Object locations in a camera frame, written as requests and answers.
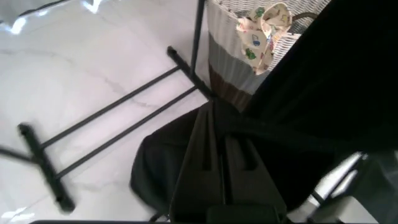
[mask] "black metal rack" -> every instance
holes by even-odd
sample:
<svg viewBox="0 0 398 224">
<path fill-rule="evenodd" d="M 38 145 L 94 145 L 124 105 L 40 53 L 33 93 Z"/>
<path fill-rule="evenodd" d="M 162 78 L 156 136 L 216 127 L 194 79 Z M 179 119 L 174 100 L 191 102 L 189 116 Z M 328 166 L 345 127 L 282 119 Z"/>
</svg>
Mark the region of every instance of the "black metal rack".
<svg viewBox="0 0 398 224">
<path fill-rule="evenodd" d="M 125 137 L 127 134 L 132 132 L 133 130 L 137 129 L 139 126 L 146 123 L 148 120 L 152 119 L 153 117 L 157 116 L 167 108 L 171 107 L 173 104 L 181 100 L 182 98 L 188 96 L 195 90 L 200 90 L 201 93 L 208 98 L 209 100 L 213 97 L 211 90 L 205 85 L 203 81 L 195 73 L 195 67 L 198 57 L 198 48 L 199 48 L 199 40 L 200 40 L 200 32 L 201 32 L 201 25 L 203 20 L 203 11 L 205 8 L 205 0 L 198 0 L 197 6 L 197 17 L 195 22 L 195 33 L 193 38 L 193 49 L 192 49 L 192 58 L 191 58 L 191 66 L 189 66 L 184 59 L 177 53 L 173 47 L 167 47 L 167 55 L 173 59 L 173 61 L 177 64 L 176 67 L 170 69 L 169 71 L 165 72 L 161 76 L 153 79 L 152 81 L 142 85 L 138 89 L 130 92 L 126 96 L 116 100 L 115 102 L 111 103 L 108 106 L 105 106 L 103 109 L 95 112 L 94 114 L 90 115 L 83 121 L 73 125 L 72 127 L 62 131 L 58 135 L 52 137 L 51 139 L 41 143 L 38 136 L 35 133 L 35 130 L 32 126 L 28 124 L 20 124 L 18 125 L 18 130 L 21 136 L 24 138 L 25 142 L 28 145 L 29 150 L 31 151 L 31 156 L 25 156 L 23 154 L 18 153 L 16 150 L 8 149 L 6 147 L 0 147 L 0 155 L 11 157 L 13 159 L 17 159 L 20 161 L 28 162 L 31 164 L 35 164 L 39 166 L 41 172 L 43 173 L 47 184 L 50 186 L 53 195 L 55 196 L 56 202 L 59 204 L 61 210 L 64 212 L 72 212 L 75 209 L 75 203 L 71 196 L 69 195 L 68 191 L 66 190 L 65 186 L 62 184 L 61 178 L 71 172 L 73 169 L 77 168 L 78 166 L 82 165 L 84 162 L 88 161 L 101 151 L 105 150 L 107 147 L 115 143 L 116 141 L 120 140 L 121 138 Z M 68 136 L 72 132 L 76 131 L 77 129 L 83 127 L 84 125 L 88 124 L 89 122 L 93 121 L 94 119 L 98 118 L 102 114 L 105 114 L 109 110 L 117 107 L 121 103 L 124 103 L 128 99 L 136 96 L 140 92 L 146 90 L 150 86 L 154 85 L 155 83 L 163 80 L 165 77 L 173 74 L 174 72 L 181 70 L 194 84 L 194 87 L 188 89 L 187 91 L 183 92 L 178 97 L 174 98 L 170 102 L 166 103 L 159 109 L 152 112 L 150 115 L 146 116 L 142 120 L 138 121 L 136 124 L 133 124 L 123 132 L 119 133 L 109 141 L 105 142 L 104 144 L 100 145 L 87 155 L 83 156 L 70 166 L 66 167 L 64 170 L 60 172 L 56 172 L 52 161 L 47 156 L 45 149 L 55 142 L 61 140 L 65 136 Z"/>
</svg>

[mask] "black fabric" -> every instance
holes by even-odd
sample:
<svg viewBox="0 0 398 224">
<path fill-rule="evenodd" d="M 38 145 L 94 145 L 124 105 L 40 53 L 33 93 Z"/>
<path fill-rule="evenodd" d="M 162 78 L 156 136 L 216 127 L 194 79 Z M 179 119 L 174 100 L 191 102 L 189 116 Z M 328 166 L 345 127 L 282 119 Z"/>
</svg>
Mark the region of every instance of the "black fabric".
<svg viewBox="0 0 398 224">
<path fill-rule="evenodd" d="M 353 151 L 398 146 L 397 27 L 387 5 L 332 0 L 254 94 L 246 124 L 235 114 L 228 123 L 219 108 L 221 129 L 251 136 L 288 210 Z M 168 210 L 195 113 L 137 153 L 132 188 L 159 211 Z"/>
</svg>

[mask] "laundry basket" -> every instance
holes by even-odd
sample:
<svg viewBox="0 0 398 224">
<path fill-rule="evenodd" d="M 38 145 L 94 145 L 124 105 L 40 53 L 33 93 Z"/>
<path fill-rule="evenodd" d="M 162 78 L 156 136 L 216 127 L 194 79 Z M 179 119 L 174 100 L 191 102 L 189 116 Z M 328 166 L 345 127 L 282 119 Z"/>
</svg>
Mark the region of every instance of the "laundry basket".
<svg viewBox="0 0 398 224">
<path fill-rule="evenodd" d="M 238 18 L 259 6 L 284 2 L 292 15 L 304 12 L 319 14 L 330 0 L 208 0 L 209 73 L 211 89 L 242 111 L 251 95 L 266 79 L 313 19 L 293 21 L 288 33 L 274 47 L 274 60 L 269 68 L 255 75 L 245 61 L 241 39 L 236 32 Z"/>
</svg>

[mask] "white marble floor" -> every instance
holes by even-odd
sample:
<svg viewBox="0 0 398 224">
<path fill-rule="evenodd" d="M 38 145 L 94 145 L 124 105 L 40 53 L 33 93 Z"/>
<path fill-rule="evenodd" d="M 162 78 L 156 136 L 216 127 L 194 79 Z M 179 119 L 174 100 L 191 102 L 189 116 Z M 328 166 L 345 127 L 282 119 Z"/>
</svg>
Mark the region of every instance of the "white marble floor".
<svg viewBox="0 0 398 224">
<path fill-rule="evenodd" d="M 189 61 L 196 1 L 79 0 L 31 14 L 12 34 L 0 25 L 0 144 L 27 153 L 16 126 L 28 122 L 45 141 L 175 66 L 173 45 Z M 208 82 L 203 23 L 197 73 Z M 62 170 L 192 86 L 177 72 L 47 149 Z M 197 91 L 92 158 L 64 179 L 73 213 L 54 204 L 38 169 L 0 157 L 0 223 L 34 220 L 147 220 L 153 211 L 128 187 L 142 139 L 206 102 Z M 339 175 L 325 178 L 327 192 Z"/>
</svg>

